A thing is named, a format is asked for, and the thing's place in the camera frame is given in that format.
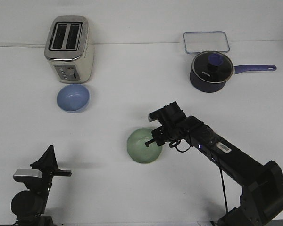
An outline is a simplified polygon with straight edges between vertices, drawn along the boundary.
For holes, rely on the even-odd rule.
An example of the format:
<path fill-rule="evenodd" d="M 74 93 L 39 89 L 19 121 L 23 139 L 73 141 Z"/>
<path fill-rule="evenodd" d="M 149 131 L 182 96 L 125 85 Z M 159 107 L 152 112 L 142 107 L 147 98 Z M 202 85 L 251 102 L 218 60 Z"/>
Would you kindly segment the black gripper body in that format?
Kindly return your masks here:
<path fill-rule="evenodd" d="M 155 142 L 158 146 L 162 146 L 165 143 L 171 143 L 173 145 L 179 142 L 178 126 L 162 125 L 154 129 L 151 134 L 152 142 Z"/>
<path fill-rule="evenodd" d="M 59 177 L 70 177 L 72 176 L 72 171 L 70 170 L 60 170 L 60 169 L 55 169 L 52 171 L 45 171 L 42 175 L 42 183 L 46 188 L 51 188 L 52 187 L 52 179 L 54 176 L 59 176 Z"/>

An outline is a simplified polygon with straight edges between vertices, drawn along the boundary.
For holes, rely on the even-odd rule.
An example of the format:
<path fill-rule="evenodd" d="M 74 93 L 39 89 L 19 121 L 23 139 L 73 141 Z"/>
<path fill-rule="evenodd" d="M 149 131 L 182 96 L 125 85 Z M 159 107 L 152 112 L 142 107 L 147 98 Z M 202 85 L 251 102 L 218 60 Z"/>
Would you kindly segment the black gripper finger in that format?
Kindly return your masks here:
<path fill-rule="evenodd" d="M 145 142 L 145 145 L 146 145 L 146 147 L 149 147 L 150 144 L 152 144 L 152 143 L 156 143 L 156 140 L 155 139 L 151 139 L 151 140 Z"/>
<path fill-rule="evenodd" d="M 58 163 L 57 163 L 56 156 L 55 156 L 54 147 L 52 147 L 52 165 L 54 167 L 54 170 L 59 170 Z"/>
<path fill-rule="evenodd" d="M 54 167 L 53 155 L 54 146 L 50 145 L 37 161 L 30 164 L 31 168 L 35 170 L 52 170 Z"/>

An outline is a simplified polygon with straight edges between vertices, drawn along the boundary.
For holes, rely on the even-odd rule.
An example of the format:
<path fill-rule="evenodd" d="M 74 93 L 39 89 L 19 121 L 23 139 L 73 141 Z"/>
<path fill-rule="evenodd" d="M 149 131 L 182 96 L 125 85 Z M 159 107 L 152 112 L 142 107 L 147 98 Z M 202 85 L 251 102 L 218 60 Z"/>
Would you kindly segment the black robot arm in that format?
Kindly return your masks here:
<path fill-rule="evenodd" d="M 16 215 L 16 226 L 53 226 L 52 216 L 45 216 L 48 196 L 54 176 L 70 177 L 70 170 L 61 170 L 50 145 L 39 160 L 29 169 L 17 169 L 13 174 L 16 182 L 26 190 L 17 193 L 11 201 L 11 211 Z"/>
<path fill-rule="evenodd" d="M 241 186 L 240 206 L 221 217 L 219 226 L 264 226 L 283 210 L 283 173 L 275 161 L 262 165 L 193 116 L 150 114 L 154 120 L 161 123 L 152 132 L 158 145 L 184 139 Z"/>

